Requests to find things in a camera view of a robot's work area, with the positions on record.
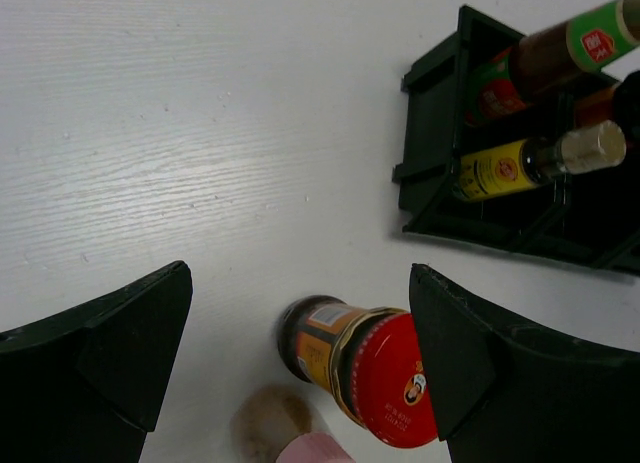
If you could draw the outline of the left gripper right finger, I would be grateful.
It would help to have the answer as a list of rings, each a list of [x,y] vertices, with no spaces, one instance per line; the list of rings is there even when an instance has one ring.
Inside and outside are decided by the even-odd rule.
[[[636,352],[543,326],[423,264],[409,303],[453,461],[638,460]]]

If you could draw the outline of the pink-lid spice bottle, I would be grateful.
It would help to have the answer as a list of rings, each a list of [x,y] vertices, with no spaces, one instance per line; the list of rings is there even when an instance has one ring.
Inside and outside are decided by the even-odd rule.
[[[351,462],[309,401],[284,385],[255,391],[231,421],[231,441],[240,462]]]

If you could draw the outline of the yellow-label small bottle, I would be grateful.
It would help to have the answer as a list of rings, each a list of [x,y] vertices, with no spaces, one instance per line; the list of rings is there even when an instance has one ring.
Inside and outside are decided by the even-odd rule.
[[[452,192],[462,201],[479,202],[530,191],[564,175],[616,167],[626,151],[622,129],[609,120],[557,140],[526,138],[463,156]]]

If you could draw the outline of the red-label sauce bottle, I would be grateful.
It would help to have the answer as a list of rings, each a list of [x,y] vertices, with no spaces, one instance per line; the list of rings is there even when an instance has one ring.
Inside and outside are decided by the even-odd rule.
[[[528,35],[470,72],[465,123],[527,109],[639,47],[639,0],[611,0]]]

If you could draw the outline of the red-lid sauce jar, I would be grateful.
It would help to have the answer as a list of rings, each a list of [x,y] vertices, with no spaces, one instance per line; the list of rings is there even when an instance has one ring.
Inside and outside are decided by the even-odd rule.
[[[284,311],[276,342],[293,375],[330,393],[349,419],[380,441],[413,449],[437,439],[410,312],[313,295]]]

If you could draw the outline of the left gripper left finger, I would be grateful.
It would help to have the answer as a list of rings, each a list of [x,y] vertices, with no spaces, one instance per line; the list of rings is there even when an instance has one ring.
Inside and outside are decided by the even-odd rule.
[[[1,334],[4,462],[136,462],[156,428],[193,295],[172,262]]]

